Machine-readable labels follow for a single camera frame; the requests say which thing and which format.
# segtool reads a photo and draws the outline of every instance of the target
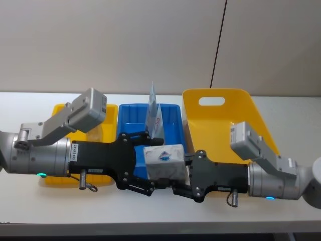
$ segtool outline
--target gray wall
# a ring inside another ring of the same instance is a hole
[[[223,18],[224,6],[1,0],[0,91],[147,93],[154,81],[162,94],[212,83],[254,95],[321,95],[320,1],[227,0]]]

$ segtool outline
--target metal cylinder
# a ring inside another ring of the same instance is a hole
[[[267,174],[257,163],[249,164],[249,196],[299,199],[303,188],[300,174],[295,178],[280,178]]]
[[[28,150],[19,150],[14,147],[18,134],[4,134],[0,135],[5,144],[0,150],[6,157],[3,158],[1,165],[8,173],[67,175],[70,158],[69,138],[62,138],[50,146],[30,146]]]
[[[28,135],[28,130],[20,130],[15,142],[15,148],[27,150],[29,148]]]
[[[86,170],[81,170],[79,176],[79,189],[85,190],[86,189]]]
[[[237,207],[238,206],[238,193],[237,190],[234,189],[232,193],[232,206]]]

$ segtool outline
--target blue storage bin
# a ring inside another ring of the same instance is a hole
[[[117,136],[121,132],[133,133],[145,131],[148,104],[122,104],[118,111]],[[176,104],[160,104],[163,116],[165,144],[182,144],[186,152],[181,109]],[[135,147],[136,167],[134,175],[147,178],[143,146]]]

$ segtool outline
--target yellow plastic tray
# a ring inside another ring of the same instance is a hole
[[[57,114],[65,107],[64,104],[58,104],[54,107],[52,115]],[[107,105],[107,117],[104,122],[88,133],[82,133],[77,131],[70,133],[66,137],[69,137],[71,141],[91,141],[91,142],[114,142],[116,140],[117,131],[117,116],[118,106],[114,104]],[[93,184],[108,184],[112,182],[112,178],[106,175],[87,175],[87,182]],[[75,179],[68,177],[46,177],[46,184],[72,184],[78,183]]]
[[[200,105],[202,97],[222,97],[222,105]],[[248,122],[278,154],[277,147],[251,96],[241,89],[188,89],[183,92],[183,121],[189,152],[205,150],[215,162],[242,163],[230,148],[230,126]]]

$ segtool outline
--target white table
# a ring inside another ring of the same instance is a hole
[[[0,130],[18,132],[21,123],[46,120],[57,103],[77,94],[0,93]],[[284,155],[311,165],[321,156],[321,98],[254,97]],[[107,95],[113,104],[147,103],[147,95]],[[157,96],[182,105],[181,96]],[[38,176],[0,173],[0,235],[105,235],[152,233],[240,233],[320,231],[321,210],[302,198],[266,200],[241,194],[239,207],[226,193],[203,203],[156,190],[151,197],[115,185],[97,193],[50,188]]]

